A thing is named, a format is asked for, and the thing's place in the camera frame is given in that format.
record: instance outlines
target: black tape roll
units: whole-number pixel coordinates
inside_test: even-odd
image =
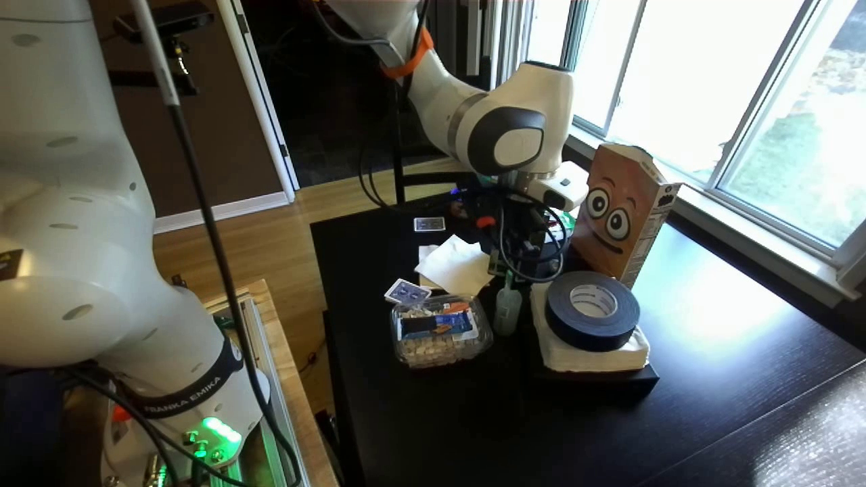
[[[604,273],[562,273],[547,286],[548,329],[578,350],[618,350],[637,316],[640,305],[631,290]]]

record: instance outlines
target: white paper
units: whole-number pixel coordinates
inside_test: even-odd
[[[490,283],[490,255],[482,244],[465,244],[449,236],[436,251],[430,251],[413,271],[449,294],[472,300]]]

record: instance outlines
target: green light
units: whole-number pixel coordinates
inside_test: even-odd
[[[242,436],[218,417],[206,417],[196,428],[187,431],[187,443],[194,457],[218,465],[241,451]]]

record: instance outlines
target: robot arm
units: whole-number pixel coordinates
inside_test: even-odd
[[[524,193],[539,193],[539,183],[555,179],[572,113],[570,72],[526,63],[497,89],[482,91],[456,81],[432,48],[411,53],[415,0],[326,0],[326,5],[359,37],[372,41],[371,48],[383,71],[415,63],[407,101],[436,150],[479,175],[506,175]]]

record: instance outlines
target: small box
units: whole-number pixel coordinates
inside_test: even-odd
[[[572,251],[593,271],[631,286],[637,278],[660,224],[674,209],[679,187],[682,183],[662,181],[650,152],[601,143],[570,239]]]

